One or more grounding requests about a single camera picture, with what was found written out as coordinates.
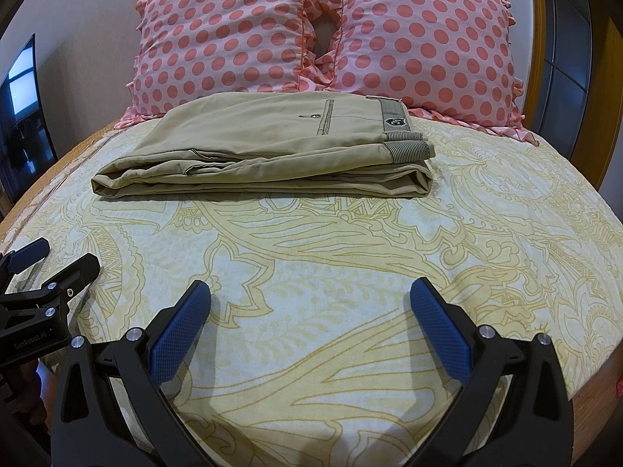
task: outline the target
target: wall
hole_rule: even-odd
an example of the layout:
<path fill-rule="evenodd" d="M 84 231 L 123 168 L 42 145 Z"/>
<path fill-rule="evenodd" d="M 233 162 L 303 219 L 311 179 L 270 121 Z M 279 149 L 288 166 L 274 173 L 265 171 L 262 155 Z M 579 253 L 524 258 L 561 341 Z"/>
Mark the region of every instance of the wall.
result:
<path fill-rule="evenodd" d="M 0 39 L 0 78 L 36 32 L 41 101 L 58 156 L 118 119 L 138 51 L 136 0 L 25 0 Z"/>
<path fill-rule="evenodd" d="M 623 221 L 623 123 L 619 129 L 619 137 L 614 146 L 610 165 L 599 187 L 599 194 Z"/>
<path fill-rule="evenodd" d="M 524 90 L 528 87 L 528 76 L 532 62 L 532 42 L 534 39 L 534 5 L 533 0 L 509 0 L 511 13 L 517 24 L 509 31 L 515 60 L 515 76 L 524 82 Z M 517 99 L 517 105 L 523 107 L 523 97 Z"/>

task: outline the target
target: pillow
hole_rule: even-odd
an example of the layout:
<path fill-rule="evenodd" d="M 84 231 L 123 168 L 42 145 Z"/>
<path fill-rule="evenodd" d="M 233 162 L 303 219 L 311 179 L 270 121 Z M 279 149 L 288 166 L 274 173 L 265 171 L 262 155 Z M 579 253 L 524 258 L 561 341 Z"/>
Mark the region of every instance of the pillow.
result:
<path fill-rule="evenodd" d="M 413 115 L 538 141 L 521 125 L 508 0 L 317 0 L 340 29 L 330 90 L 400 98 Z"/>
<path fill-rule="evenodd" d="M 316 90 L 306 1 L 138 0 L 133 103 L 117 127 L 220 91 Z"/>

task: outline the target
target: fabric fold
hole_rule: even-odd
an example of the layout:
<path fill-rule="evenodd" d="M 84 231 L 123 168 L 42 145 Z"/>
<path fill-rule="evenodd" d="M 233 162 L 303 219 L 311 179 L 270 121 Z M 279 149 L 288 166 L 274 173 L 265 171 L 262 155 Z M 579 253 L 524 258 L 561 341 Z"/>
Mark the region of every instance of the fabric fold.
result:
<path fill-rule="evenodd" d="M 126 195 L 307 191 L 421 197 L 434 146 L 398 100 L 346 93 L 219 93 L 177 107 L 102 168 L 93 191 Z"/>

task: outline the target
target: yellow floral bed sheet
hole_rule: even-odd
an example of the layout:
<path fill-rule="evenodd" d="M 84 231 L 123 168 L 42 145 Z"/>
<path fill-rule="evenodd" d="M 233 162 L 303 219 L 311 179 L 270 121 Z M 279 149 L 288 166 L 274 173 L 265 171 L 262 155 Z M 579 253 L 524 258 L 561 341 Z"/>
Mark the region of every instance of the yellow floral bed sheet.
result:
<path fill-rule="evenodd" d="M 459 388 L 410 310 L 420 276 L 477 324 L 549 333 L 570 395 L 621 341 L 623 226 L 543 139 L 414 119 L 437 150 L 431 194 L 414 200 L 95 196 L 90 178 L 155 124 L 106 133 L 23 211 L 2 250 L 50 241 L 18 288 L 99 257 L 100 277 L 71 302 L 71 328 L 94 342 L 145 326 L 206 281 L 211 314 L 172 402 L 223 465 L 400 465 Z"/>

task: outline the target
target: blue gripper pad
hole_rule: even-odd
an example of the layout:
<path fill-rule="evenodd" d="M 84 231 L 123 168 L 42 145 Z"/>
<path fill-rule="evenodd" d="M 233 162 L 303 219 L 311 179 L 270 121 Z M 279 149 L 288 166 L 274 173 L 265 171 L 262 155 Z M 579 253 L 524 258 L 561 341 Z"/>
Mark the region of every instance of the blue gripper pad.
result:
<path fill-rule="evenodd" d="M 195 281 L 180 299 L 184 300 L 150 352 L 150 376 L 156 386 L 175 377 L 205 323 L 210 313 L 210 287 L 202 281 Z"/>
<path fill-rule="evenodd" d="M 31 242 L 15 251 L 9 259 L 7 270 L 11 274 L 20 274 L 50 253 L 50 244 L 44 238 Z"/>
<path fill-rule="evenodd" d="M 448 376 L 465 386 L 472 375 L 472 350 L 422 279 L 411 285 L 411 308 Z"/>

